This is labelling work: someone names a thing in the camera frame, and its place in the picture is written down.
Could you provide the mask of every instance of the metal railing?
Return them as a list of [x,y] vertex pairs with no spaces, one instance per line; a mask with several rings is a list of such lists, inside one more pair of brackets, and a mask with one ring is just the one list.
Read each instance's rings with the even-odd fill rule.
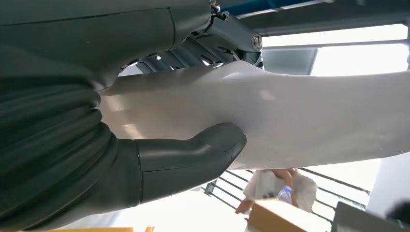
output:
[[[303,172],[307,172],[307,173],[309,173],[309,174],[312,174],[312,175],[319,176],[319,177],[321,177],[321,178],[327,179],[327,180],[329,180],[329,181],[335,182],[335,183],[337,183],[337,184],[343,185],[343,186],[348,187],[348,188],[350,188],[350,189],[354,189],[354,190],[357,190],[357,191],[360,191],[360,192],[364,192],[365,194],[367,194],[367,196],[370,195],[370,191],[369,191],[369,190],[360,188],[360,187],[358,187],[358,186],[355,186],[355,185],[352,185],[352,184],[349,184],[349,183],[346,183],[346,182],[343,182],[343,181],[340,181],[340,180],[331,178],[331,177],[329,177],[329,176],[323,175],[323,174],[321,174],[321,173],[317,173],[317,172],[312,171],[312,170],[310,170],[310,169],[300,168],[300,170],[303,171]],[[252,170],[246,170],[246,172],[251,173],[251,174],[254,173]],[[229,174],[231,177],[236,178],[238,181],[244,182],[244,184],[247,184],[248,181],[249,181],[249,180],[246,179],[245,177],[240,176],[240,175],[238,175],[238,174],[236,174],[236,173],[234,173],[234,172],[232,172],[232,171],[226,171],[225,174]],[[239,190],[239,191],[243,191],[243,188],[240,187],[240,186],[238,186],[237,184],[233,183],[232,181],[227,180],[226,177],[222,177],[222,176],[219,177],[217,180],[215,180],[215,181],[209,183],[209,184],[206,186],[206,188],[202,188],[202,189],[203,189],[203,191],[204,191],[205,194],[207,194],[207,195],[209,195],[209,196],[212,196],[212,197],[215,197],[216,199],[222,201],[223,203],[227,204],[227,205],[230,206],[231,208],[236,209],[236,206],[235,206],[234,204],[232,204],[232,201],[229,201],[229,200],[227,199],[227,197],[229,197],[229,198],[231,198],[231,199],[234,199],[234,200],[238,201],[238,203],[239,203],[239,202],[242,200],[242,199],[240,198],[240,196],[237,196],[237,195],[233,194],[232,192],[230,192],[230,191],[224,189],[221,185],[218,185],[218,183],[220,183],[220,181],[223,181],[223,182],[225,182],[226,184],[232,186],[233,188],[235,188],[235,189],[237,189],[237,190]],[[220,194],[215,193],[215,192],[214,192],[214,189],[220,190],[219,192],[220,192],[220,193],[223,193],[223,194],[225,195],[225,197],[224,197],[224,196],[221,196]],[[362,210],[365,210],[365,209],[366,209],[366,205],[365,205],[365,204],[360,203],[360,202],[357,202],[357,201],[355,201],[355,200],[353,200],[353,199],[350,199],[350,198],[348,198],[348,197],[346,197],[346,196],[343,196],[343,195],[341,195],[341,194],[339,194],[339,193],[333,192],[333,191],[331,191],[331,190],[329,190],[329,189],[325,189],[325,188],[323,188],[323,187],[321,187],[321,186],[318,186],[318,190],[323,191],[323,192],[326,192],[326,193],[328,193],[328,194],[331,194],[331,195],[333,195],[333,196],[339,198],[341,201],[343,201],[343,202],[345,202],[345,203],[348,203],[348,204],[350,204],[350,205],[352,205],[352,206],[355,206],[355,207],[357,207],[357,208],[360,208],[360,209],[362,209]],[[316,198],[316,202],[319,203],[319,204],[321,204],[321,205],[323,205],[323,206],[325,206],[325,207],[327,207],[327,208],[332,209],[333,211],[335,211],[335,209],[336,209],[334,206],[332,206],[332,204],[327,203],[327,202],[325,202],[324,200],[319,200],[319,199]],[[318,217],[320,217],[320,218],[322,218],[322,219],[324,219],[324,220],[330,222],[330,223],[333,222],[333,219],[332,219],[332,218],[327,218],[326,216],[321,215],[321,214],[319,214],[318,212],[312,211],[312,213],[315,214],[315,215],[317,215]]]

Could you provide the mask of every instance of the white wall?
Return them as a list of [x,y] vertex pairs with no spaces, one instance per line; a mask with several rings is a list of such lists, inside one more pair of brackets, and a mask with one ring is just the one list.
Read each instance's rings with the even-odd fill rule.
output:
[[383,158],[370,195],[367,211],[384,217],[404,199],[410,200],[410,152]]

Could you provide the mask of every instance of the white dress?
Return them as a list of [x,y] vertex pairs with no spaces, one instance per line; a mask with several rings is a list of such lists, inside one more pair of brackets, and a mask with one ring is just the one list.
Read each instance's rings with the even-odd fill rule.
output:
[[[243,193],[249,200],[260,200],[276,197],[284,187],[283,180],[277,178],[270,170],[257,170]],[[316,183],[309,177],[299,173],[293,177],[293,193],[300,209],[307,212],[312,210],[316,189]]]

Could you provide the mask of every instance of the metal frame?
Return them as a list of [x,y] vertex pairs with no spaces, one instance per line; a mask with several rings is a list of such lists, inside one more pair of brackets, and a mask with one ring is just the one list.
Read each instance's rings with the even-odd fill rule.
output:
[[334,181],[334,182],[336,182],[336,183],[338,183],[338,184],[348,186],[348,187],[350,187],[350,188],[352,188],[352,189],[359,190],[359,191],[365,192],[367,195],[370,195],[370,191],[369,191],[369,190],[366,190],[366,189],[364,189],[364,188],[361,188],[361,187],[358,187],[358,186],[355,186],[355,185],[351,185],[351,184],[346,183],[346,182],[343,182],[343,181],[341,181],[341,180],[337,180],[337,179],[331,178],[331,177],[329,177],[329,176],[326,176],[326,175],[317,173],[317,172],[312,171],[312,170],[307,169],[307,168],[299,168],[299,170],[305,171],[305,172],[310,173],[310,174],[313,174],[313,175],[320,176],[320,177],[322,177],[322,178],[325,178],[325,179]]
[[245,178],[243,178],[243,177],[241,177],[241,176],[238,176],[238,175],[236,175],[235,173],[233,173],[233,172],[231,172],[231,171],[226,171],[226,173],[229,173],[229,174],[231,174],[231,175],[233,175],[233,176],[235,176],[235,177],[237,177],[237,178],[239,178],[239,179],[241,179],[241,180],[243,180],[243,181],[245,181],[245,182],[248,182],[247,179],[245,179]]
[[223,12],[225,19],[213,17],[208,27],[193,32],[179,47],[138,61],[143,73],[169,71],[243,60],[262,67],[262,37],[237,18]]
[[410,4],[403,0],[336,0],[242,18],[263,36],[405,23]]

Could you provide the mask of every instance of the ribbed rubber sleeve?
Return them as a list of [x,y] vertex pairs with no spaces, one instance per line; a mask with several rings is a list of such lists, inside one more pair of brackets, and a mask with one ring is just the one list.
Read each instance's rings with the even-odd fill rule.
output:
[[[99,94],[87,85],[0,82],[0,231],[38,229],[85,198],[88,205],[79,212],[87,211],[84,207],[92,208],[93,201],[104,201],[100,196],[90,201],[93,194],[110,192],[99,183],[102,177],[131,175],[139,183],[134,171],[112,171],[119,160],[134,161],[130,169],[137,172],[137,151],[131,147],[129,158],[118,158],[121,141],[101,122],[95,109],[99,102]],[[130,185],[139,192],[139,184]],[[139,194],[120,198],[130,201],[115,203],[120,208],[139,203]],[[118,209],[107,205],[86,213]],[[82,217],[74,214],[51,227]]]

